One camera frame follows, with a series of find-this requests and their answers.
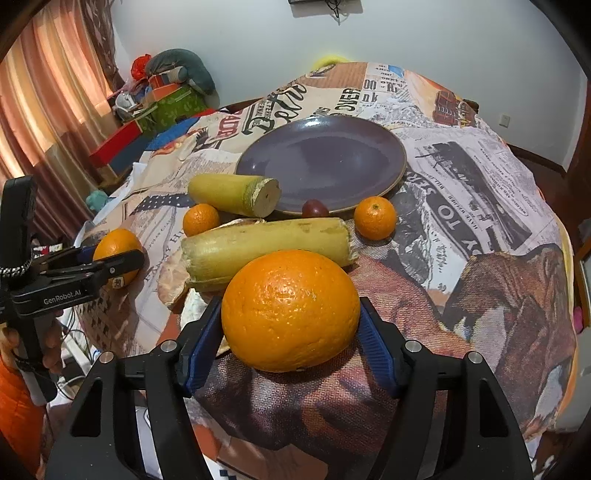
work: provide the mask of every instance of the wall outlet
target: wall outlet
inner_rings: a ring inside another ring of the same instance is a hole
[[[511,121],[511,117],[505,113],[501,115],[501,119],[499,120],[499,125],[505,128],[509,128],[509,122]]]

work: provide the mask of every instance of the table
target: table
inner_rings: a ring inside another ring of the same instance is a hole
[[[386,64],[324,67],[242,111],[202,118],[187,135],[145,154],[148,165],[134,192],[85,243],[124,226],[142,241],[149,265],[128,290],[104,289],[100,299],[78,307],[91,341],[135,355],[175,338],[180,311],[159,301],[158,276],[180,246],[191,177],[233,173],[241,152],[266,132],[334,114],[383,125],[408,156],[404,181],[388,195],[399,214],[394,237],[369,242],[355,236],[361,257],[350,276],[359,294],[435,353],[481,352],[524,438],[537,438],[574,385],[566,230],[531,172],[469,105],[419,74]],[[344,218],[352,228],[350,215]],[[190,311],[202,310],[208,297],[192,298],[183,321],[194,319]],[[438,396],[425,475],[437,459],[444,399]],[[357,344],[290,374],[257,372],[227,354],[187,403],[205,455],[229,466],[228,475],[238,471],[237,478],[257,480],[365,478],[395,406]]]

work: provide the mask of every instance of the white wall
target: white wall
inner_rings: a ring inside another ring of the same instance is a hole
[[[584,75],[529,0],[348,2],[352,13],[340,25],[323,4],[287,0],[119,0],[112,12],[128,61],[193,50],[222,105],[262,96],[338,54],[421,73],[477,101],[508,142],[567,161]],[[502,113],[511,116],[508,129],[498,125]]]
[[[115,40],[115,64],[119,67],[119,74],[124,82],[131,78],[131,62],[127,49],[121,43],[119,32],[113,26],[113,39]]]

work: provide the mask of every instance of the sugarcane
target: sugarcane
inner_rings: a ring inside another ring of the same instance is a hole
[[[188,284],[197,291],[223,290],[248,262],[278,250],[309,250],[341,267],[358,257],[351,232],[336,217],[228,226],[186,238],[182,249]]]
[[[196,203],[258,218],[270,215],[281,197],[276,179],[257,175],[200,173],[191,179],[188,191]]]

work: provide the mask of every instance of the tangerine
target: tangerine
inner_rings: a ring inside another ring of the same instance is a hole
[[[398,214],[394,206],[383,197],[362,200],[353,215],[355,228],[369,240],[383,240],[396,228]]]
[[[187,210],[183,217],[183,231],[187,236],[198,235],[220,226],[217,210],[207,203],[199,203]]]

